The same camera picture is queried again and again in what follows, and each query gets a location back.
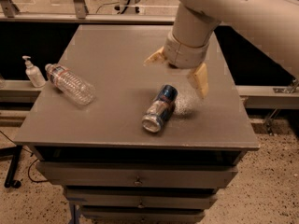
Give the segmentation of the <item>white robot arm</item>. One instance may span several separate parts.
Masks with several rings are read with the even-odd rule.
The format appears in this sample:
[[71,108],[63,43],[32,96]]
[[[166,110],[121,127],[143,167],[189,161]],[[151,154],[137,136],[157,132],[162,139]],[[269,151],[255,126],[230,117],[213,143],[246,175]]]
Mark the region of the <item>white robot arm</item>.
[[298,0],[179,0],[164,45],[145,64],[168,63],[188,69],[188,80],[197,95],[206,97],[206,52],[209,38],[222,22],[299,78]]

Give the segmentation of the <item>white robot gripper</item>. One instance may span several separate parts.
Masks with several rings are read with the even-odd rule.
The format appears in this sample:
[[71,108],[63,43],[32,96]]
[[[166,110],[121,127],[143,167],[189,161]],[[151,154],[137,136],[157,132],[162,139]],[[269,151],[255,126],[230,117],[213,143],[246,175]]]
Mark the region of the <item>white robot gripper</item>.
[[196,94],[201,99],[205,99],[208,94],[208,80],[206,64],[203,61],[206,58],[208,45],[209,43],[198,48],[188,47],[178,42],[173,34],[169,33],[164,47],[152,53],[144,61],[144,65],[162,65],[168,61],[179,69],[193,68],[187,75],[187,79]]

